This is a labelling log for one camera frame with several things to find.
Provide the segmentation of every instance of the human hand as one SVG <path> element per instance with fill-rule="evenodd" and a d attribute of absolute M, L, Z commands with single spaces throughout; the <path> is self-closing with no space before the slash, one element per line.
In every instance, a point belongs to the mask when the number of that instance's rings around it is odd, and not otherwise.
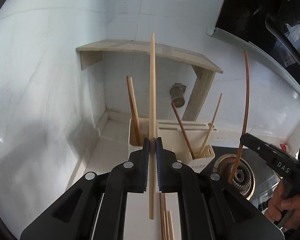
<path fill-rule="evenodd" d="M 281 180 L 273 192 L 272 199 L 269 200 L 268 209 L 265 212 L 265 216 L 271 221 L 279 221 L 281 219 L 281 212 L 283 210 L 294 210 L 291 217 L 284 225 L 286 229 L 297 229 L 300 225 L 300 194 L 293 196 L 292 198 L 283 199 L 282 194 L 284 192 L 284 180 Z"/>

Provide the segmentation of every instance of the white wall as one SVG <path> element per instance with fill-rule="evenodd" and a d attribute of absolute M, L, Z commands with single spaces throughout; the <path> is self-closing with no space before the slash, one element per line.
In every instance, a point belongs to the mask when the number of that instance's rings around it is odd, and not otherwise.
<path fill-rule="evenodd" d="M 95 147 L 102 65 L 81 71 L 75 47 L 105 35 L 104 0 L 7 0 L 0 10 L 0 216 L 16 237 Z"/>
<path fill-rule="evenodd" d="M 242 130 L 245 108 L 245 63 L 243 51 L 208 35 L 218 18 L 222 0 L 109 0 L 108 39 L 149 41 L 155 33 L 158 43 L 205 55 L 223 71 L 216 74 L 198 121 L 212 119 L 223 93 L 216 119 L 218 128 Z M 148 115 L 149 57 L 106 53 L 104 64 L 106 105 L 110 110 L 130 112 L 124 85 L 125 75 L 133 77 L 138 111 Z M 187 86 L 188 100 L 195 81 L 189 65 L 157 59 L 157 117 L 174 119 L 169 90 L 174 82 Z M 278 75 L 249 57 L 250 112 L 248 132 L 286 139 L 300 120 L 300 96 Z M 179 109 L 182 116 L 185 107 Z"/>

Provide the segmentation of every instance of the wooden shelf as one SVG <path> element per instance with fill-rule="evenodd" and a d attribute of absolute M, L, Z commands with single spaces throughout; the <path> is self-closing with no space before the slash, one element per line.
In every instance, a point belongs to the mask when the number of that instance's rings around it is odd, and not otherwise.
<path fill-rule="evenodd" d="M 101 61 L 103 58 L 103 51 L 142 53 L 150 55 L 150 42 L 102 40 L 77 47 L 76 51 L 80 52 L 81 69 L 83 70 Z M 195 121 L 207 97 L 215 73 L 223 73 L 223 71 L 204 55 L 186 49 L 156 43 L 155 55 L 157 57 L 168 58 L 192 65 L 197 75 L 197 80 L 182 120 Z"/>

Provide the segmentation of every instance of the silver screw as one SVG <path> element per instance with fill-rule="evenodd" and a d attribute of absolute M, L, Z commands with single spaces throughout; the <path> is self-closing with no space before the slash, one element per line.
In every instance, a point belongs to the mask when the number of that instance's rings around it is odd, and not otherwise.
<path fill-rule="evenodd" d="M 93 173 L 93 172 L 88 172 L 84 177 L 87 179 L 87 180 L 91 180 L 91 179 L 94 179 L 96 175 Z"/>
<path fill-rule="evenodd" d="M 179 163 L 179 162 L 175 162 L 172 164 L 172 167 L 175 168 L 175 169 L 180 169 L 182 167 L 182 164 Z"/>
<path fill-rule="evenodd" d="M 132 162 L 125 162 L 125 163 L 123 164 L 123 166 L 124 166 L 126 169 L 130 169 L 130 168 L 133 167 L 133 163 L 132 163 Z"/>
<path fill-rule="evenodd" d="M 220 175 L 219 175 L 218 173 L 212 173 L 212 174 L 210 175 L 210 178 L 211 178 L 212 180 L 219 180 L 219 179 L 220 179 Z"/>

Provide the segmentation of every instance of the gas burner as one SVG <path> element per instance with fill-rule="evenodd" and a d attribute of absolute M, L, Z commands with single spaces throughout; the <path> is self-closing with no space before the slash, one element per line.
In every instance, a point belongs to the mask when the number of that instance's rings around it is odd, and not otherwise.
<path fill-rule="evenodd" d="M 228 180 L 233 169 L 235 157 L 235 154 L 225 154 L 219 157 L 213 166 L 213 172 Z M 253 195 L 255 184 L 256 181 L 252 169 L 244 159 L 240 158 L 231 185 L 249 200 Z"/>

